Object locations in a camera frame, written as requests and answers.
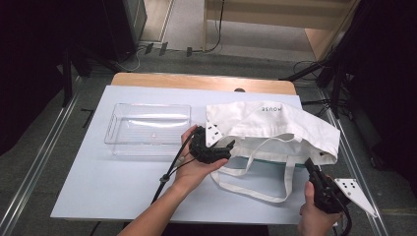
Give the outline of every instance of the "wrist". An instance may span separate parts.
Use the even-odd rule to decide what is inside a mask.
[[[325,232],[316,232],[314,230],[309,230],[309,232],[298,232],[299,236],[326,236],[328,234],[327,231]]]
[[[174,182],[169,188],[168,190],[170,192],[172,192],[172,194],[174,194],[175,196],[177,196],[178,198],[184,200],[190,193],[192,190],[190,190],[189,188],[186,188],[185,186]]]

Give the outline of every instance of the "gray floor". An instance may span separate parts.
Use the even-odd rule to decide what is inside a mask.
[[[168,49],[201,49],[203,44],[204,0],[175,0],[163,42]],[[207,49],[218,41],[219,21],[208,21]],[[312,61],[314,53],[304,29],[222,22],[221,42],[213,51],[234,55],[281,61]]]
[[[140,55],[140,58],[141,67],[137,70],[138,73],[222,75],[261,79],[276,79],[291,75],[294,65],[292,62],[223,55],[199,54],[187,58],[183,53],[178,52],[170,52],[159,57],[157,50],[148,55]],[[126,63],[125,66],[132,66],[134,63],[135,59],[132,59],[132,64]],[[91,77],[84,78],[85,82],[80,89],[74,110],[51,152],[12,235],[88,235],[92,230],[94,222],[52,219],[49,214],[87,130],[83,126],[88,114],[81,109],[96,108],[104,87],[109,85],[112,77],[113,74],[105,68],[94,65]],[[302,100],[320,98],[314,83],[301,80],[295,85]],[[2,213],[5,212],[9,201],[22,183],[37,150],[60,112],[62,98],[62,93],[59,93],[51,100],[44,112],[25,132],[20,142],[0,157]],[[317,113],[322,108],[308,106],[305,109],[311,113]],[[342,119],[345,133],[383,214],[387,231],[391,235],[417,235],[417,230],[413,225],[417,219],[416,199],[408,183],[394,172],[380,172],[373,169],[356,127],[351,121],[344,117]],[[333,177],[349,176],[342,156],[335,166],[326,167],[326,171]],[[373,235],[373,230],[363,210],[354,204],[349,205],[349,208],[353,218],[351,235]],[[104,222],[97,229],[96,235],[115,235],[120,228],[120,222]],[[269,227],[269,232],[270,235],[296,235],[296,227],[295,225],[275,225]]]

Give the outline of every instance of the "human hand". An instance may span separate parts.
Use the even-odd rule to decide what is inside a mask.
[[[342,213],[327,214],[314,205],[314,186],[307,181],[304,194],[306,203],[300,208],[298,233],[302,236],[323,236],[341,219]]]
[[[181,141],[183,144],[194,132],[194,130],[196,130],[196,128],[197,125],[194,125],[181,136]],[[182,164],[194,159],[194,157],[190,154],[189,145],[190,142],[185,145],[183,151],[181,152],[181,156],[185,157],[182,161]],[[200,183],[206,178],[208,174],[226,164],[227,161],[228,159],[223,158],[212,164],[205,164],[194,160],[184,166],[181,166],[181,168],[178,169],[172,186],[185,191],[186,194],[189,194],[200,185]]]

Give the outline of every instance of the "forearm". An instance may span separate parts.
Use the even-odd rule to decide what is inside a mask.
[[[119,235],[160,235],[168,224],[175,209],[188,195],[188,191],[176,186],[166,192],[147,210],[132,221]]]

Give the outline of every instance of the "power cord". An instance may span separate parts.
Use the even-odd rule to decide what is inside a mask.
[[[312,105],[312,104],[328,104],[331,103],[331,99],[321,99],[321,100],[312,100],[312,101],[302,101],[302,105]],[[337,105],[346,106],[347,100],[346,99],[340,99],[337,103]]]
[[[349,234],[350,230],[352,229],[352,218],[350,217],[349,210],[347,207],[340,201],[340,199],[335,195],[334,192],[331,192],[331,197],[340,205],[343,210],[344,215],[347,218],[347,225],[343,230],[343,233],[340,236],[346,236]]]
[[[337,236],[337,230],[336,230],[336,227],[332,227],[332,229],[333,229],[333,235],[334,235],[334,236]]]
[[[220,11],[220,21],[218,23],[218,40],[217,43],[215,44],[215,46],[209,50],[203,51],[203,50],[198,50],[198,51],[193,51],[193,52],[204,52],[204,53],[209,53],[215,50],[215,48],[220,44],[220,40],[221,40],[221,23],[223,21],[223,10],[224,10],[224,0],[221,1],[221,11]]]
[[[184,150],[185,146],[187,145],[188,141],[191,140],[191,138],[194,136],[194,134],[196,133],[196,131],[194,131],[189,137],[187,137],[186,141],[184,142],[184,144],[181,146],[181,148],[178,150],[177,155],[175,156],[174,160],[171,163],[171,166],[169,167],[168,171],[166,172],[166,174],[164,174],[160,179],[160,184],[158,189],[156,190],[155,195],[153,196],[153,200],[152,200],[152,204],[158,199],[160,192],[162,192],[163,187],[165,186],[166,182],[169,181],[169,177],[172,175],[173,172],[175,172],[178,168],[189,164],[191,161],[188,161],[186,163],[184,163],[183,165],[177,167],[173,172],[172,169],[175,167],[175,163],[177,162],[178,158],[180,157],[181,152]]]
[[[138,70],[138,68],[141,66],[141,61],[139,60],[139,53],[143,50],[147,49],[145,46],[139,46],[138,47],[138,51],[136,52],[136,59],[138,60],[138,66],[136,66],[134,69],[128,69],[122,65],[120,65],[118,62],[116,62],[117,66],[119,66],[120,68],[122,68],[123,70],[127,71],[127,72],[134,72],[136,70]]]
[[[309,65],[309,66],[313,66],[313,65],[315,65],[315,64],[319,64],[319,63],[314,62],[314,61],[299,61],[299,62],[295,63],[295,64],[294,64],[294,66],[292,66],[292,72],[293,72],[294,74],[297,74],[297,72],[296,72],[296,67],[297,67],[298,65],[300,65],[301,63],[310,63],[310,65]],[[311,74],[314,76],[314,78],[305,78],[305,77],[302,77],[302,78],[300,78],[300,79],[305,80],[305,81],[315,81],[315,80],[317,79],[317,77],[318,77],[318,76],[317,76],[316,74],[314,74],[314,72],[312,72]]]
[[[93,236],[93,235],[94,235],[95,230],[97,229],[98,225],[100,225],[100,223],[101,223],[101,221],[98,221],[98,222],[95,224],[95,226],[94,226],[94,228],[92,229],[92,231],[91,231],[91,233],[89,234],[89,236]]]

